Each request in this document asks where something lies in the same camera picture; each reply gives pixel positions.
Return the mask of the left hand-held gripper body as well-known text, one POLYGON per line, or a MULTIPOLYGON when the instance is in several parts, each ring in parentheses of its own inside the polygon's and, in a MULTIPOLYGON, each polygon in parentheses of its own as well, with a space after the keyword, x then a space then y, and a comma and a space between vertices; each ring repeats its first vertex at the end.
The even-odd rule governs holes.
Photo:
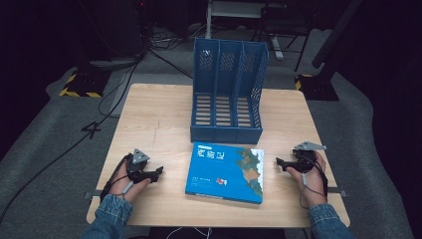
POLYGON ((129 155, 129 159, 126 163, 126 173, 133 183, 139 183, 145 178, 143 170, 146 167, 148 160, 149 156, 138 148, 129 155))

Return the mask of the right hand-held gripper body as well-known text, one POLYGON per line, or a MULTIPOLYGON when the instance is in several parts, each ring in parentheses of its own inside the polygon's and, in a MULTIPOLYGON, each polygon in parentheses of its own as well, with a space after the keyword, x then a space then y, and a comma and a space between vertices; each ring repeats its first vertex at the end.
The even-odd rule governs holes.
POLYGON ((320 149, 326 150, 326 146, 310 141, 304 141, 296 145, 293 149, 293 155, 297 161, 294 163, 293 168, 298 172, 310 171, 316 165, 316 151, 320 149))

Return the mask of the person's left hand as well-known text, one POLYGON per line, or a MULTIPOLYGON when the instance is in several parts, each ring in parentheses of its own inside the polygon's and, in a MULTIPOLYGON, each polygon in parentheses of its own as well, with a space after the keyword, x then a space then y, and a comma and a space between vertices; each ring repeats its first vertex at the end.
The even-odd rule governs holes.
POLYGON ((109 193, 133 204, 142 191, 150 184, 150 179, 146 178, 134 184, 128 191, 125 191, 130 183, 131 180, 127 177, 126 173, 126 165, 123 163, 111 181, 109 193))

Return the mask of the person's right hand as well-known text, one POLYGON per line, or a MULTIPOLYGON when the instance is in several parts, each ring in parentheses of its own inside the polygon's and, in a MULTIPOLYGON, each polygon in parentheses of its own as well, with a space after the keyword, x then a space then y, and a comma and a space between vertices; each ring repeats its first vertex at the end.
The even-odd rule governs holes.
POLYGON ((313 206, 327 203, 324 194, 325 183, 322 174, 325 172, 325 162, 322 156, 316 151, 316 166, 307 173, 300 173, 292 167, 287 168, 287 173, 296 181, 299 187, 300 206, 311 209, 313 206))

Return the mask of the blue book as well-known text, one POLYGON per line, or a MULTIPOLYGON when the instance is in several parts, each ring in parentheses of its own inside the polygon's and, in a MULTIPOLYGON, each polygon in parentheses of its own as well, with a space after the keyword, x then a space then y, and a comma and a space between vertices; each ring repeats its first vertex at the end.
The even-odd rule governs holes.
POLYGON ((185 193, 261 204, 264 156, 262 149, 194 142, 185 193))

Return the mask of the black yellow striped stand base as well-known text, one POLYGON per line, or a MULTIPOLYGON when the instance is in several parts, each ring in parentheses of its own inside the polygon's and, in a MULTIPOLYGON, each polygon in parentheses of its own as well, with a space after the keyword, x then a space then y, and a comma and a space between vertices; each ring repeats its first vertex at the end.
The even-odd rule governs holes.
POLYGON ((111 71, 93 70, 90 74, 74 70, 60 91, 61 96, 102 98, 111 71))
POLYGON ((296 75, 295 87, 304 94, 307 101, 338 101, 332 83, 321 80, 319 76, 296 75))

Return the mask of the blue plastic file rack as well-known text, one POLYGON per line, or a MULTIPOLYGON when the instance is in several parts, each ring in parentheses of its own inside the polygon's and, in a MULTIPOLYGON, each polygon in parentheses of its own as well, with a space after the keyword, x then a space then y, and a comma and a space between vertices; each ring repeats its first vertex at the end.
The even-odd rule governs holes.
POLYGON ((194 42, 190 125, 193 141, 259 141, 263 132, 260 99, 268 60, 267 45, 261 42, 194 42))

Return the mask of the black slanted pole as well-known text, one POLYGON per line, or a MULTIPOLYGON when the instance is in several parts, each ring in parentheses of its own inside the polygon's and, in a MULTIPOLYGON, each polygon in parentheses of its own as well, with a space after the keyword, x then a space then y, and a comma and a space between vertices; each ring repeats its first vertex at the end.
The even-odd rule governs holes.
POLYGON ((318 69, 322 64, 326 64, 333 57, 335 47, 339 43, 340 37, 346 30, 355 12, 363 0, 351 0, 347 5, 338 22, 335 24, 330 35, 327 37, 316 56, 312 60, 312 65, 318 69))

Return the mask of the black metal chair frame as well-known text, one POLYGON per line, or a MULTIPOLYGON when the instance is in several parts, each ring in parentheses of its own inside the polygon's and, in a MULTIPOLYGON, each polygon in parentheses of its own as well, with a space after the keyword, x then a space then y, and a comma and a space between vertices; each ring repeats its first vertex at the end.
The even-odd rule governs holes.
POLYGON ((314 18, 315 12, 308 9, 301 0, 267 0, 260 10, 252 41, 258 39, 261 42, 264 36, 271 42, 278 37, 291 38, 291 42, 285 47, 291 53, 293 42, 298 37, 304 37, 303 44, 297 51, 299 57, 295 65, 296 72, 314 26, 314 18))

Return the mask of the white metal desk frame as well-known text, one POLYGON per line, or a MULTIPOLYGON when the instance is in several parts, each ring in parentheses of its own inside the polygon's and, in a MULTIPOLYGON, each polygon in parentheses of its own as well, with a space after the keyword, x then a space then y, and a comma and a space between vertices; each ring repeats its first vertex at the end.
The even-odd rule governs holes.
POLYGON ((261 9, 265 6, 264 3, 256 2, 238 2, 238 1, 223 1, 223 0, 207 0, 206 10, 206 34, 205 38, 210 39, 211 22, 213 17, 235 17, 235 18, 249 18, 259 19, 261 17, 261 9))

